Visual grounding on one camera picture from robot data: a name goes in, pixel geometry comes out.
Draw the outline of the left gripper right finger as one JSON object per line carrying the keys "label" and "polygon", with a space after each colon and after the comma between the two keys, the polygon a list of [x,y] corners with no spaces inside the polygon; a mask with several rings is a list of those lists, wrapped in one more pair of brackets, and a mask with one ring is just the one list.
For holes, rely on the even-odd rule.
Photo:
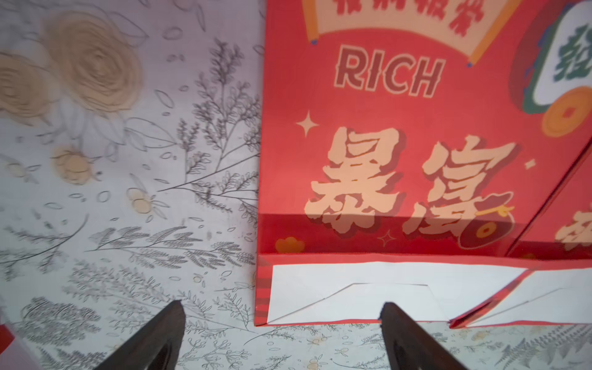
{"label": "left gripper right finger", "polygon": [[398,305],[385,303],[380,322],[391,369],[467,370]]}

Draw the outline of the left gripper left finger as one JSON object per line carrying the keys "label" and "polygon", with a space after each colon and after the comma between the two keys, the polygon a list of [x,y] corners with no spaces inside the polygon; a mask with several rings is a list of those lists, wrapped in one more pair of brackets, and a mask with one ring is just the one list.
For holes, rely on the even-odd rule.
{"label": "left gripper left finger", "polygon": [[174,370],[186,327],[180,301],[173,301],[100,363],[96,370]]}

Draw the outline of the red paper bag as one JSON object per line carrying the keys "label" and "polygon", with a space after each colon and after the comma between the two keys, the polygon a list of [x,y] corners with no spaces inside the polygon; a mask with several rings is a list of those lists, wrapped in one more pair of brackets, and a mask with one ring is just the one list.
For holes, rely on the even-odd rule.
{"label": "red paper bag", "polygon": [[526,271],[451,328],[591,322],[591,148],[510,249]]}
{"label": "red paper bag", "polygon": [[269,1],[265,46],[255,325],[450,326],[526,271],[591,148],[589,1]]}

